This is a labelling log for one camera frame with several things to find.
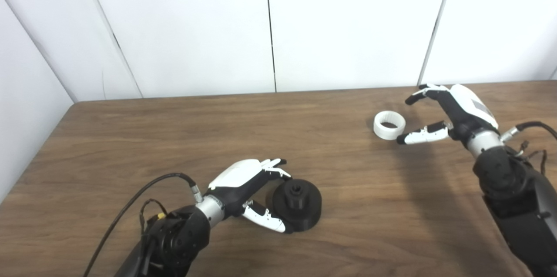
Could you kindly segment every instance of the black cable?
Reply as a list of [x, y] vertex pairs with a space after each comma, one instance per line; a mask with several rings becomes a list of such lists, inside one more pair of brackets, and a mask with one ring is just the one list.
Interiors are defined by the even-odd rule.
[[532, 154], [527, 156], [527, 159], [532, 158], [533, 156], [537, 155], [539, 152], [543, 152], [541, 156], [541, 164], [540, 164], [540, 172], [542, 175], [545, 175], [545, 161], [547, 160], [547, 150], [537, 150], [532, 152]]
[[525, 122], [525, 123], [522, 123], [522, 124], [518, 124], [515, 127], [517, 127], [517, 130], [519, 130], [519, 131], [523, 131], [523, 130], [525, 130], [527, 128], [530, 128], [530, 127], [541, 127], [541, 128], [544, 128], [545, 130], [547, 130], [551, 135], [553, 135], [553, 137], [555, 139], [557, 139], [557, 131], [555, 131], [553, 128], [551, 128], [550, 126], [548, 126], [547, 124], [544, 124], [542, 122], [537, 122], [537, 121], [536, 122]]
[[97, 249], [95, 250], [95, 253], [93, 253], [93, 256], [91, 257], [91, 260], [89, 261], [89, 265], [87, 265], [87, 269], [85, 269], [85, 273], [83, 273], [83, 277], [87, 277], [89, 275], [89, 272], [91, 271], [91, 268], [93, 267], [93, 264], [95, 263], [97, 257], [99, 256], [99, 253], [101, 251], [101, 249], [103, 249], [104, 243], [106, 242], [106, 239], [108, 239], [108, 237], [110, 236], [110, 233], [112, 233], [114, 227], [116, 227], [118, 221], [120, 221], [120, 218], [122, 218], [122, 216], [124, 215], [124, 213], [128, 210], [128, 208], [131, 207], [131, 205], [135, 202], [135, 200], [137, 200], [139, 198], [140, 195], [143, 194], [143, 192], [145, 192], [147, 189], [151, 188], [151, 186], [153, 186], [153, 184], [156, 184], [157, 182], [163, 180], [163, 179], [167, 179], [167, 178], [171, 178], [171, 177], [178, 177], [181, 178], [183, 180], [186, 180], [189, 184], [190, 188], [195, 187], [195, 181], [193, 181], [193, 179], [191, 179], [188, 175], [186, 174], [182, 174], [182, 173], [170, 173], [170, 174], [165, 174], [163, 176], [157, 177], [153, 180], [151, 180], [150, 182], [148, 182], [145, 186], [143, 186], [143, 188], [141, 188], [130, 200], [127, 204], [125, 204], [125, 206], [122, 208], [122, 210], [118, 213], [118, 215], [116, 216], [116, 218], [114, 218], [114, 221], [110, 224], [110, 226], [108, 227], [108, 229], [106, 230], [103, 239], [101, 239], [99, 246], [97, 247]]
[[[141, 246], [139, 247], [139, 265], [141, 265], [141, 263], [143, 263], [143, 260], [145, 259], [145, 240], [147, 239], [147, 230], [145, 229], [145, 217], [143, 216], [143, 212], [145, 211], [145, 207], [147, 207], [151, 202], [155, 202], [156, 204], [158, 204], [161, 210], [163, 211], [164, 216], [165, 217], [168, 216], [167, 209], [163, 206], [163, 204], [153, 198], [146, 200], [145, 203], [143, 203], [143, 206], [141, 206], [141, 210], [139, 211], [139, 225], [141, 226]], [[139, 276], [140, 271], [141, 268], [137, 270], [137, 276]]]
[[[525, 122], [525, 123], [522, 123], [522, 124], [518, 124], [515, 127], [517, 127], [518, 131], [523, 131], [523, 130], [525, 130], [527, 128], [531, 128], [531, 127], [541, 127], [541, 128], [544, 128], [545, 130], [547, 130], [557, 140], [557, 131], [555, 131], [549, 125], [544, 124], [544, 123], [539, 122], [539, 121]], [[529, 155], [528, 158], [531, 158], [532, 156], [535, 156], [539, 152], [543, 152], [543, 156], [541, 158], [541, 164], [540, 164], [540, 170], [541, 170], [540, 172], [541, 172], [542, 175], [545, 175], [545, 161], [547, 160], [547, 151], [543, 150], [543, 151], [533, 152], [533, 154]]]

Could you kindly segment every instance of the robotic arm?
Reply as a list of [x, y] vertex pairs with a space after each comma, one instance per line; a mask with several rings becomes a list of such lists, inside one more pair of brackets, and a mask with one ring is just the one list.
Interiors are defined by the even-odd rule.
[[241, 160], [232, 164], [198, 196], [195, 205], [147, 220], [141, 242], [115, 277], [182, 277], [199, 251], [209, 244], [211, 228], [230, 216], [244, 216], [279, 233], [292, 233], [288, 222], [250, 200], [269, 180], [290, 180], [277, 166], [285, 160]]
[[489, 109], [462, 85], [451, 89], [422, 85], [406, 104], [412, 105], [425, 97], [437, 100], [451, 123], [438, 122], [402, 134], [396, 140], [398, 144], [448, 137], [459, 140], [476, 160], [473, 171], [479, 178], [483, 200], [510, 250], [534, 277], [557, 277], [557, 194], [522, 152], [505, 146], [527, 127], [543, 127], [555, 138], [557, 132], [541, 122], [529, 122], [501, 135]]

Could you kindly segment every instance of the table surface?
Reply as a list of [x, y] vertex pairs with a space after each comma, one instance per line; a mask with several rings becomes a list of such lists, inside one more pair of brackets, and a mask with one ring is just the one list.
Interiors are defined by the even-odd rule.
[[[526, 120], [557, 127], [557, 81], [470, 88], [503, 131]], [[287, 172], [321, 190], [318, 225], [283, 235], [230, 218], [212, 230], [189, 276], [529, 276], [482, 203], [473, 158], [460, 143], [398, 146], [370, 130], [382, 110], [400, 112], [406, 131], [446, 119], [434, 101], [404, 105], [413, 91], [75, 104], [0, 205], [0, 275], [80, 276], [115, 215], [149, 180], [185, 172], [203, 189], [238, 160], [281, 157]], [[531, 150], [548, 149], [557, 184], [555, 140], [538, 129], [521, 138]], [[170, 209], [193, 203], [183, 180], [165, 180], [149, 197]], [[127, 257], [143, 201], [119, 223], [92, 275], [112, 275]]]

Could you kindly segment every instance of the black base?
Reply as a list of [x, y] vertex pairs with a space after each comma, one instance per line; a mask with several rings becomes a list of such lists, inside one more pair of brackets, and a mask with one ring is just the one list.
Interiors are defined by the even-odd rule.
[[311, 229], [321, 217], [322, 198], [314, 184], [306, 180], [288, 180], [276, 188], [273, 211], [294, 231]]

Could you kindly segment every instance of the white plastic ring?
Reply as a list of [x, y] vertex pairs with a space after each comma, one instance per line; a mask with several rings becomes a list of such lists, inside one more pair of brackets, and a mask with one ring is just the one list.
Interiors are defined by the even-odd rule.
[[[396, 128], [385, 127], [382, 123], [393, 124]], [[404, 132], [405, 126], [406, 120], [404, 120], [404, 117], [391, 110], [379, 112], [373, 121], [373, 131], [378, 137], [384, 140], [395, 140], [398, 135]]]

